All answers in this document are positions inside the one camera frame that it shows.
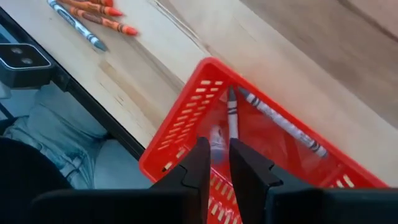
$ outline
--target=camera lens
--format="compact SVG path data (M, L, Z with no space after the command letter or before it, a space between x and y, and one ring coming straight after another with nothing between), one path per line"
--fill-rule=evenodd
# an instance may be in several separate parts
M33 63L32 59L30 58L22 58L21 61L28 65L31 65Z
M11 49L12 52L14 52L15 54L22 54L22 50L20 48L17 47L13 47Z

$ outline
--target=white crayon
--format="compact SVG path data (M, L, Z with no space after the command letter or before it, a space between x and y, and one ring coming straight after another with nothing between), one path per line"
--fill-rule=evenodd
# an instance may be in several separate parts
M238 102L236 101L236 95L232 87L228 90L228 127L229 127L229 138L238 138Z
M258 97L248 92L244 88L239 87L239 91L244 95L247 102L252 104L259 111L270 117L276 124L278 124L281 128L287 131L290 135L292 135L295 139L302 142L305 146L311 149L314 153L316 153L320 157L326 157L328 152L326 149L319 145L315 140L310 138L310 136L306 135L303 131L301 131L294 124L286 120L282 115L277 113L275 110L266 105L263 101L261 101Z

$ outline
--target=wooden table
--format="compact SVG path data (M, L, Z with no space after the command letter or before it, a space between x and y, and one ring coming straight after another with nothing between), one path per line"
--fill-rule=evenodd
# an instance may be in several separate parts
M108 46L103 53L45 0L0 2L144 147L196 64L214 55L397 186L398 44L385 17L364 17L353 4L117 0L126 13L121 20L141 34L125 37L84 22Z

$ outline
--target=gray crayon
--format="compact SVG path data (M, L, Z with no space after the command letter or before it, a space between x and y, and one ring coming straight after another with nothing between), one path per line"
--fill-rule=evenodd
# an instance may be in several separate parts
M232 87L228 90L228 127L229 127L229 138L238 138L238 102L236 101L236 95Z
M317 143L315 140L310 138L310 136L306 135L303 131L301 131L298 127L292 124L290 121L286 120L282 115L277 113L271 107L266 105L263 101L261 101L254 94L250 93L244 88L239 87L239 91L243 94L246 101L252 104L255 108L261 111L266 116L270 117L278 126L280 126L283 130L287 131L290 135L292 135L295 139L302 142L305 146L311 149L315 154L320 157L326 157L328 152L327 150Z
M56 0L47 0L47 3L95 47L106 51L105 44L102 43L102 41L100 41L99 38L97 38L92 32L90 32L82 23L75 19L64 7L58 4Z

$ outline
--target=floor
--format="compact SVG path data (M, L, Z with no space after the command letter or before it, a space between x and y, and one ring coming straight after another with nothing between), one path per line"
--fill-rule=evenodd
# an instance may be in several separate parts
M16 40L0 25L0 41ZM34 103L34 96L38 90L8 90L0 85L0 103L13 117L29 114ZM0 120L7 119L0 112ZM101 150L96 161L95 187L97 189L144 189L150 187L151 182L143 176L138 162L127 150L115 147L116 140L107 142L107 147Z

